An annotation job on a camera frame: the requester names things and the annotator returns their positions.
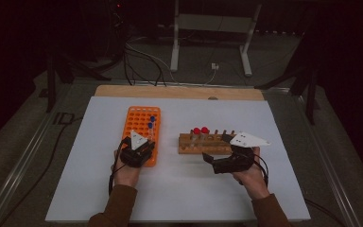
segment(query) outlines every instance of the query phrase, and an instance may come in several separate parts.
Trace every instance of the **white tabletop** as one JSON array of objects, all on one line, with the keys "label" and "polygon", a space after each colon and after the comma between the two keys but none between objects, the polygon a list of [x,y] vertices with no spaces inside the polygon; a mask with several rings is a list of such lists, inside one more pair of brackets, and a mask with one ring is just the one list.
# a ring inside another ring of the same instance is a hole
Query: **white tabletop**
[{"label": "white tabletop", "polygon": [[231,174],[214,174],[201,155],[178,154],[179,134],[203,126],[211,131],[244,131],[267,139],[271,145],[261,148],[261,156],[269,168],[269,190],[276,194],[288,219],[310,219],[266,101],[93,96],[47,221],[87,221],[104,210],[112,152],[120,143],[129,106],[157,106],[162,113],[157,165],[142,169],[130,221],[255,219],[247,192]]}]

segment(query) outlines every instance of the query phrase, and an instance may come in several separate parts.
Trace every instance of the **wooden board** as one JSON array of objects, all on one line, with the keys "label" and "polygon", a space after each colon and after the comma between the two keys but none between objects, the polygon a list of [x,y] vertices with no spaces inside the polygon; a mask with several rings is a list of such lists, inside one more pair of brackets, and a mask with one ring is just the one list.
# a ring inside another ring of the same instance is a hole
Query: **wooden board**
[{"label": "wooden board", "polygon": [[179,154],[231,154],[231,145],[222,140],[222,134],[181,133],[179,136]]},{"label": "wooden board", "polygon": [[237,88],[193,88],[193,87],[154,87],[154,86],[125,86],[100,85],[96,88],[95,96],[123,97],[165,97],[219,100],[264,100],[260,90]]}]

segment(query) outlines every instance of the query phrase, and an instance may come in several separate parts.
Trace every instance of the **person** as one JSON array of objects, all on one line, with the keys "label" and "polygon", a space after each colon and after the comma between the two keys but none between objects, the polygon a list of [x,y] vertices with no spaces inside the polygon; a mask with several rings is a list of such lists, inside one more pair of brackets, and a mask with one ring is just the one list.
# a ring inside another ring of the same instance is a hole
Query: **person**
[{"label": "person", "polygon": [[[253,148],[255,161],[259,163],[260,149]],[[135,186],[138,183],[140,168],[124,166],[119,159],[116,169],[121,167],[114,176],[114,186],[103,213],[92,216],[89,227],[123,227],[130,220],[132,208],[137,196]],[[252,165],[250,169],[232,173],[247,190],[252,202],[254,214],[260,227],[291,227],[284,211],[274,194],[269,193],[261,169]]]}]

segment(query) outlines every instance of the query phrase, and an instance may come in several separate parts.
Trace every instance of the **hand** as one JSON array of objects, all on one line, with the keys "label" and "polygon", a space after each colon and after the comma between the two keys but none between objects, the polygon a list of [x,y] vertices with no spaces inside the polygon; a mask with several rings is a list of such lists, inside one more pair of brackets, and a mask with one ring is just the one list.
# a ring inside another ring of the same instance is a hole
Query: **hand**
[{"label": "hand", "polygon": [[113,185],[122,184],[130,187],[137,185],[141,168],[127,166],[119,158],[117,159],[116,169],[119,170],[114,173]]},{"label": "hand", "polygon": [[[252,149],[254,154],[259,156],[260,149],[258,147]],[[257,163],[259,163],[258,156],[254,157]],[[252,200],[259,200],[269,196],[261,168],[256,164],[252,165],[248,170],[234,172],[232,174],[237,181],[244,185]]]}]

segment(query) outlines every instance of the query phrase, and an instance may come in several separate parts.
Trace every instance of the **orange test tube rack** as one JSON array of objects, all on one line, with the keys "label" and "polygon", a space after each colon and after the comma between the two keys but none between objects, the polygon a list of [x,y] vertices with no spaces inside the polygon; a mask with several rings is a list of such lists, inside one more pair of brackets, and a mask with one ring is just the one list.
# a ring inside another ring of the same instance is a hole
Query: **orange test tube rack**
[{"label": "orange test tube rack", "polygon": [[[153,125],[153,135],[149,138],[148,123],[151,122],[151,117],[155,117]],[[130,106],[128,115],[123,129],[122,138],[130,137],[131,131],[135,131],[149,140],[155,142],[155,149],[152,151],[152,156],[144,164],[146,167],[153,167],[156,165],[158,156],[158,142],[159,142],[159,128],[161,125],[161,109],[158,107],[145,107],[145,106]]]}]

